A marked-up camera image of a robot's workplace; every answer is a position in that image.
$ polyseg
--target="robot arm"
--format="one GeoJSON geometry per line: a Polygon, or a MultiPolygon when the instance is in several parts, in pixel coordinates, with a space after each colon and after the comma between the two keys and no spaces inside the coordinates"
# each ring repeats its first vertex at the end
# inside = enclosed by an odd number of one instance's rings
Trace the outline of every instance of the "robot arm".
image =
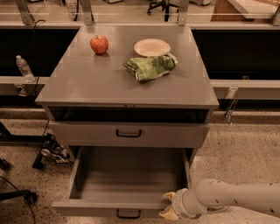
{"type": "Polygon", "coordinates": [[[223,212],[231,206],[280,217],[280,184],[230,185],[205,178],[192,189],[168,192],[164,199],[171,205],[160,215],[168,220],[223,212]]]}

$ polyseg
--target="red apple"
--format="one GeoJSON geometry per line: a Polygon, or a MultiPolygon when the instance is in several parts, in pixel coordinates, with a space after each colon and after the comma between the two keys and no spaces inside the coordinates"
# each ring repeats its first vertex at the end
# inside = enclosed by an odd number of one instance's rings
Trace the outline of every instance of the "red apple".
{"type": "Polygon", "coordinates": [[[108,50],[109,42],[102,35],[95,35],[90,40],[90,46],[96,54],[103,54],[108,50]]]}

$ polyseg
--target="drawer front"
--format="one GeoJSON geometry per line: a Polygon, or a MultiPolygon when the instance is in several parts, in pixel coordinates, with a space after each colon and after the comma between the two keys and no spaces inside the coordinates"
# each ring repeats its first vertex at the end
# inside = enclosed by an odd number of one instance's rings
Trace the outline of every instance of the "drawer front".
{"type": "Polygon", "coordinates": [[[136,146],[199,148],[209,130],[206,124],[50,122],[60,144],[79,146],[136,146]]]}
{"type": "Polygon", "coordinates": [[[66,200],[52,206],[65,216],[159,218],[162,196],[190,188],[186,149],[80,147],[66,200]]]}

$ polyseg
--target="closed drawer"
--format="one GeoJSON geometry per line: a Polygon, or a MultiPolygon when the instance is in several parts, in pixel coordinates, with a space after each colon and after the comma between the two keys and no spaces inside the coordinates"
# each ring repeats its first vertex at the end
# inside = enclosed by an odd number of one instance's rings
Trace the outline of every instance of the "closed drawer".
{"type": "Polygon", "coordinates": [[[52,206],[65,216],[157,218],[163,194],[189,187],[184,149],[82,147],[65,201],[52,206]]]}
{"type": "Polygon", "coordinates": [[[60,144],[78,146],[137,146],[199,148],[206,124],[50,122],[60,144]]]}

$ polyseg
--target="black handle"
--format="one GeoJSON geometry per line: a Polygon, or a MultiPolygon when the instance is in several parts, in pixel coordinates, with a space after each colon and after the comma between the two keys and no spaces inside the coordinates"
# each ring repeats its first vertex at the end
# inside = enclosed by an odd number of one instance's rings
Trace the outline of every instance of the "black handle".
{"type": "Polygon", "coordinates": [[[139,130],[138,133],[122,133],[119,129],[117,129],[115,131],[115,134],[118,136],[118,137],[140,137],[141,134],[142,134],[142,131],[139,130]]]}
{"type": "Polygon", "coordinates": [[[140,218],[140,216],[141,216],[141,210],[140,209],[138,210],[138,216],[135,216],[135,217],[133,217],[133,216],[122,216],[122,215],[120,215],[120,210],[119,209],[116,210],[116,217],[119,218],[119,219],[137,220],[137,219],[140,218]]]}

